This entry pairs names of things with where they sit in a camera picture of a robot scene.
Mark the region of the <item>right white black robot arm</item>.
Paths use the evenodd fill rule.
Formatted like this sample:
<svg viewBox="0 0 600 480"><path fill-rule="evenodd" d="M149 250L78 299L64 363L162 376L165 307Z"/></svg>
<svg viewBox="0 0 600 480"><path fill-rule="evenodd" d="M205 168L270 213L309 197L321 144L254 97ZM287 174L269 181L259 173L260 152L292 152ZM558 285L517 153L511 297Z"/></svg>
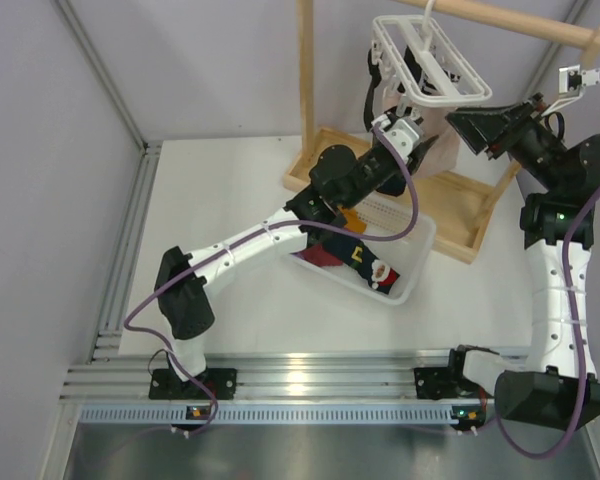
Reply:
<svg viewBox="0 0 600 480"><path fill-rule="evenodd" d="M540 95L506 107L461 108L447 122L473 152L508 155L542 186L526 198L519 221L531 268L531 346L520 366L488 348L458 346L445 366L415 370L416 393L492 400L498 421L572 435L600 416L586 323L600 133L566 146L563 116Z"/></svg>

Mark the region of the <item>white plastic clip hanger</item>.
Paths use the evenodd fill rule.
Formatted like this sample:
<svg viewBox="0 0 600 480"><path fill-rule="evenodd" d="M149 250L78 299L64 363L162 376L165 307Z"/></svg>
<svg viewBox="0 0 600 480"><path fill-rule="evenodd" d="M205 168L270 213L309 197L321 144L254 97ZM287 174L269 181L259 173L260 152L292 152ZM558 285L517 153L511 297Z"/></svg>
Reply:
<svg viewBox="0 0 600 480"><path fill-rule="evenodd" d="M434 1L427 1L422 14L376 17L372 22L370 48L373 51L373 63L379 66L382 80L387 83L387 92L400 96L401 106L411 103L429 108L453 109L483 105L492 98L492 88L433 19L435 5ZM403 60L407 46L440 90L439 96L419 93L416 81ZM455 65L462 77L457 86L446 78L439 62L433 57L433 47Z"/></svg>

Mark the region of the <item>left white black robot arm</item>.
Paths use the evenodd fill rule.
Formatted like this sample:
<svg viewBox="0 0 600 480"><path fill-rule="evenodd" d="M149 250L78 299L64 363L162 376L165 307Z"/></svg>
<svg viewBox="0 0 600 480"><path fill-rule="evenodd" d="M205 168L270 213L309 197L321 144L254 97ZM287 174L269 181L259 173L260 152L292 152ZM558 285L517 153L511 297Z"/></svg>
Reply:
<svg viewBox="0 0 600 480"><path fill-rule="evenodd" d="M170 329L165 341L167 368L161 370L173 398L192 398L211 391L204 336L215 315L213 294L236 274L281 255L323 251L353 270L374 293L388 295L400 273L375 254L372 241L388 243L406 237L417 219L389 235L356 232L345 214L374 192L415 192L413 176L437 143L417 120L392 112L372 120L372 147L356 156L345 145L326 148L310 171L309 184L269 219L223 244L185 253L175 246L161 259L154 292Z"/></svg>

